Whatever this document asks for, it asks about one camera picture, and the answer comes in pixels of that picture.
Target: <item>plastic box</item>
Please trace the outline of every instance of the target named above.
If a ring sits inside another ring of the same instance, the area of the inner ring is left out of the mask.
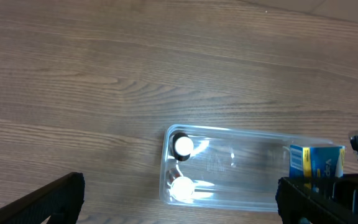
[[[194,143],[186,161],[173,156],[172,138],[176,133],[187,134]],[[175,124],[165,133],[160,199],[172,205],[276,212],[278,180],[288,176],[290,168],[287,146],[327,143],[332,142],[289,134]],[[181,183],[177,181],[173,187],[173,180],[179,177]]]

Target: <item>yellow label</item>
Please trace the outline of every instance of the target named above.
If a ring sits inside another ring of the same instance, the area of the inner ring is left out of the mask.
[[[309,188],[309,190],[311,189],[311,184],[303,184],[305,187]]]
[[[303,176],[311,177],[310,148],[303,148]]]
[[[340,152],[341,152],[341,168],[343,170],[343,164],[345,163],[345,148],[342,148]]]

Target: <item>wooden table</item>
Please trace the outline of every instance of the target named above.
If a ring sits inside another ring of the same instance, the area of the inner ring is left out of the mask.
[[[164,205],[174,123],[358,129],[358,24],[235,0],[0,0],[0,207],[83,172],[79,223],[280,223]]]

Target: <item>blue box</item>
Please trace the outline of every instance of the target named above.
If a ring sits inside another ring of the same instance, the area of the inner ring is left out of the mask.
[[[345,147],[290,146],[290,177],[342,177]]]

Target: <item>clear plastic container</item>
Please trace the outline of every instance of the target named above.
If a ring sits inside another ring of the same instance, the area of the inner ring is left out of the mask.
[[[173,136],[194,143],[178,161]],[[327,144],[325,139],[251,130],[175,124],[165,133],[160,198],[173,205],[276,212],[278,180],[288,176],[290,144]]]

